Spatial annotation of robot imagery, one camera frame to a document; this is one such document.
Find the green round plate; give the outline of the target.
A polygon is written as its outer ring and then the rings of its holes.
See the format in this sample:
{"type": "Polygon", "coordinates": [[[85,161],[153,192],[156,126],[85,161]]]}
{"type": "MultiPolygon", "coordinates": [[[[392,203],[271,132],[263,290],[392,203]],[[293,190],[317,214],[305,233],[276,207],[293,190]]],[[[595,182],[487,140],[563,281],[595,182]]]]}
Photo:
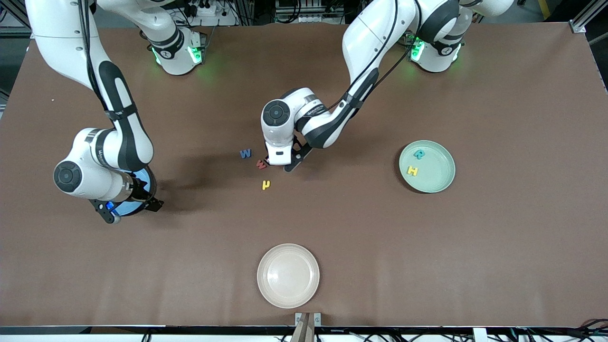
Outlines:
{"type": "Polygon", "coordinates": [[[399,155],[398,168],[409,186],[424,193],[445,190],[454,181],[456,175],[456,163],[452,155],[443,145],[428,140],[419,140],[406,145],[399,155]],[[424,150],[426,155],[421,160],[417,160],[413,155],[420,149],[424,150]],[[408,165],[419,167],[417,177],[406,175],[408,165]]]}

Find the black equipment rack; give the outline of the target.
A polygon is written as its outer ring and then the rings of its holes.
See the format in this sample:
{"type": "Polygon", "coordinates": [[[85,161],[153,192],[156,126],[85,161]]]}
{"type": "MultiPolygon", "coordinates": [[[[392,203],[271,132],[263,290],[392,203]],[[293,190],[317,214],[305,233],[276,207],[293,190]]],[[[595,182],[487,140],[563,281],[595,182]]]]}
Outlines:
{"type": "Polygon", "coordinates": [[[345,24],[343,0],[274,0],[271,14],[276,22],[289,24],[325,22],[345,24]]]}

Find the white power strip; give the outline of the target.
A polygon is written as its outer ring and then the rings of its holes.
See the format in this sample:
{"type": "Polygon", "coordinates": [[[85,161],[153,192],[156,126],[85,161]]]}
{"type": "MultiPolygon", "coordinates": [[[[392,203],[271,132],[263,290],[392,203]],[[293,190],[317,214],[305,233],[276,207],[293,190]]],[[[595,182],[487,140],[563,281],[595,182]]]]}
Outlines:
{"type": "Polygon", "coordinates": [[[195,27],[237,26],[240,19],[228,0],[184,0],[185,18],[195,27]]]}

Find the aluminium frame profile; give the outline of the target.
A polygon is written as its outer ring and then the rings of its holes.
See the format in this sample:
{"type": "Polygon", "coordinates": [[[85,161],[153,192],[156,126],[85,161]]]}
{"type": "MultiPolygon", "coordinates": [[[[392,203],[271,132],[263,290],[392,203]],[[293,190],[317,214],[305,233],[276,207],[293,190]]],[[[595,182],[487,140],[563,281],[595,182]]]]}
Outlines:
{"type": "Polygon", "coordinates": [[[25,0],[0,0],[0,38],[33,38],[25,0]]]}
{"type": "Polygon", "coordinates": [[[586,25],[608,6],[608,0],[590,0],[590,2],[573,19],[569,26],[573,33],[585,33],[586,25]]]}

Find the beige round plate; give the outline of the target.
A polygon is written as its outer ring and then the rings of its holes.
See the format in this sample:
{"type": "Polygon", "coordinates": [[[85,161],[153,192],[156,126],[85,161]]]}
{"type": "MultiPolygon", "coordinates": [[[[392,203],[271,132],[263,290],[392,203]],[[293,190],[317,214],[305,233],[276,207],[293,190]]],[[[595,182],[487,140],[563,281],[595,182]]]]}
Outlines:
{"type": "Polygon", "coordinates": [[[295,243],[272,247],[261,258],[256,273],[261,295],[280,309],[295,309],[317,292],[321,269],[314,255],[295,243]]]}

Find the blue round plate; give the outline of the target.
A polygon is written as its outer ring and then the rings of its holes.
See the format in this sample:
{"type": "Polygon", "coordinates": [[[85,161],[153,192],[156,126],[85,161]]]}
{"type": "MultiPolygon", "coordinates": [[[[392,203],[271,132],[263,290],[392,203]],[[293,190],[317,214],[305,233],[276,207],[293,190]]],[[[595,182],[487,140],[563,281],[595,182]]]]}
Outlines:
{"type": "MultiPolygon", "coordinates": [[[[155,195],[157,182],[156,182],[156,178],[155,178],[152,170],[150,169],[149,165],[147,165],[144,169],[135,171],[134,175],[139,181],[146,182],[144,189],[147,192],[149,192],[151,195],[155,195]]],[[[121,203],[109,202],[106,205],[106,207],[108,209],[110,209],[109,204],[112,204],[112,206],[113,206],[112,211],[115,212],[120,217],[132,216],[132,215],[136,214],[137,212],[144,210],[144,208],[145,208],[145,205],[143,203],[137,203],[134,201],[124,201],[121,203]]]]}

